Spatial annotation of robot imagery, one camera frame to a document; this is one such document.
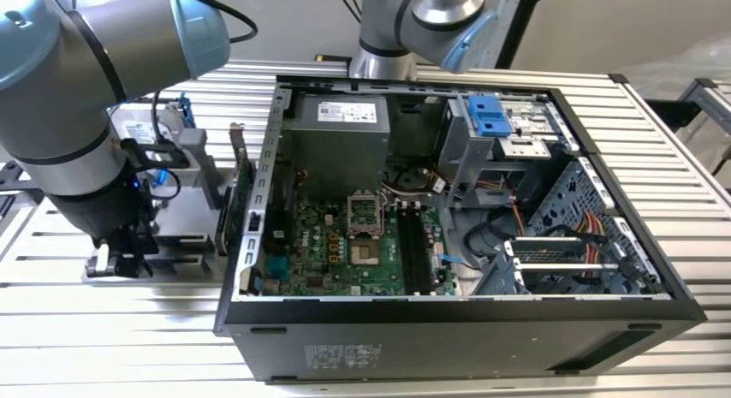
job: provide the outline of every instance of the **white label sticker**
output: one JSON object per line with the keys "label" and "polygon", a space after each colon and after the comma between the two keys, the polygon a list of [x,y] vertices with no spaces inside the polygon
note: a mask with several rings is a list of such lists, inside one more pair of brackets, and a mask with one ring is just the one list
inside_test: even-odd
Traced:
{"label": "white label sticker", "polygon": [[447,186],[447,182],[442,179],[442,177],[437,177],[433,187],[434,192],[442,194],[442,191],[445,191],[445,186]]}
{"label": "white label sticker", "polygon": [[374,103],[331,103],[318,106],[319,122],[377,122]]}

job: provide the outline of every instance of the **slotted aluminum table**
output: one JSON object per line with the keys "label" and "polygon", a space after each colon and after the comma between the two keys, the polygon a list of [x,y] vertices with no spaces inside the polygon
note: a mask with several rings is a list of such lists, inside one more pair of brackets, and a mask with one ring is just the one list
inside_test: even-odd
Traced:
{"label": "slotted aluminum table", "polygon": [[[208,152],[234,166],[228,125],[258,156],[276,74],[345,76],[339,63],[231,62],[186,92]],[[719,184],[627,85],[599,74],[422,67],[419,79],[554,86],[706,309],[709,323],[601,377],[267,386],[234,343],[211,333],[219,283],[82,283],[90,240],[43,202],[3,220],[0,396],[731,396],[731,209]]]}

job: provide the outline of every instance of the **open computer tower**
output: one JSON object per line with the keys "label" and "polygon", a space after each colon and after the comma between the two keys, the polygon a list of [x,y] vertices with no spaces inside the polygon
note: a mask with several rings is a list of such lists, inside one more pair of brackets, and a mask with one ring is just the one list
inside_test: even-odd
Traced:
{"label": "open computer tower", "polygon": [[558,89],[280,77],[227,199],[258,380],[591,375],[705,320]]}

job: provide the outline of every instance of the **green circuit board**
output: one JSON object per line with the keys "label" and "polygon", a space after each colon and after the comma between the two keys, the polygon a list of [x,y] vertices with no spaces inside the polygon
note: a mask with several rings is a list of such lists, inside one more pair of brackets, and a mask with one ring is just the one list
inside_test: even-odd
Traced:
{"label": "green circuit board", "polygon": [[[326,295],[405,295],[402,255],[397,211],[385,208],[383,234],[377,240],[366,237],[349,237],[346,203],[334,205],[310,205],[298,207],[298,221],[294,229],[294,243],[290,251],[288,273],[279,286],[266,289],[268,294],[290,296]],[[427,230],[439,226],[437,210],[423,211],[422,221]],[[355,264],[354,251],[362,251],[362,243],[370,241],[378,249],[369,257],[378,258],[377,264]],[[443,237],[434,242],[443,242]],[[431,259],[434,250],[429,245]],[[455,287],[450,270],[447,279],[435,288],[437,294],[454,294]]]}

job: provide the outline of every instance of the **motherboard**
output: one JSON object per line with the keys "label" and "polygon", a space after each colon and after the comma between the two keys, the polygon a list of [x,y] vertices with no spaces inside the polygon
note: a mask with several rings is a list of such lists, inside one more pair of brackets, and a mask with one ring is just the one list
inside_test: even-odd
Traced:
{"label": "motherboard", "polygon": [[[267,295],[455,294],[437,210],[382,206],[378,199],[374,210],[365,202],[300,203],[290,256],[267,260]],[[377,224],[379,235],[354,232],[354,225],[377,231]]]}

